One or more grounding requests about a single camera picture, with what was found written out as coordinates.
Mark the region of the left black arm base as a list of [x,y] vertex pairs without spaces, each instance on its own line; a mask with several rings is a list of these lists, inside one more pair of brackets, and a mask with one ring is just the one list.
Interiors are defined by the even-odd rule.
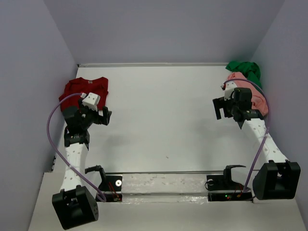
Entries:
[[85,174],[103,192],[107,202],[122,202],[123,175],[105,173],[100,165],[86,168]]

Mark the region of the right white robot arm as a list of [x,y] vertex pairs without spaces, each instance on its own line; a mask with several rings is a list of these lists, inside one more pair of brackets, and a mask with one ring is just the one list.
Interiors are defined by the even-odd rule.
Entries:
[[217,119],[232,118],[256,150],[250,169],[245,173],[243,190],[252,190],[258,200],[293,199],[301,173],[300,165],[291,162],[279,150],[269,133],[269,122],[253,108],[249,88],[225,84],[224,96],[213,99]]

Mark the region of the pink t-shirt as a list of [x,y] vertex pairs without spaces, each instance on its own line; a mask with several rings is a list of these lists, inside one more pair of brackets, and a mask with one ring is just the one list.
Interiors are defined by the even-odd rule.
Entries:
[[257,109],[263,116],[266,116],[269,112],[268,106],[264,96],[255,88],[254,85],[242,79],[246,79],[241,72],[233,72],[228,77],[227,80],[233,79],[233,82],[239,88],[249,88],[252,92],[252,109]]

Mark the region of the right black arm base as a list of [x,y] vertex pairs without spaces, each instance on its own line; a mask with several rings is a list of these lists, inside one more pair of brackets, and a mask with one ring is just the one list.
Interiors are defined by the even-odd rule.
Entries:
[[244,185],[233,181],[232,169],[245,168],[243,165],[227,165],[220,174],[206,176],[205,189],[209,202],[250,201],[254,196],[251,191],[244,192]]

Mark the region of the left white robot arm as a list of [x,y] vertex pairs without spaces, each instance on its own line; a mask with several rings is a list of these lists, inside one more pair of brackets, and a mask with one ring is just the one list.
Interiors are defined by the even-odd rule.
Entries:
[[52,196],[52,205],[64,230],[85,225],[99,218],[97,201],[106,202],[98,183],[92,183],[85,175],[98,172],[106,183],[104,169],[100,165],[85,167],[89,151],[89,127],[92,124],[108,125],[112,112],[103,107],[102,112],[88,106],[70,106],[62,112],[66,127],[64,147],[66,155],[58,154],[66,164],[59,193]]

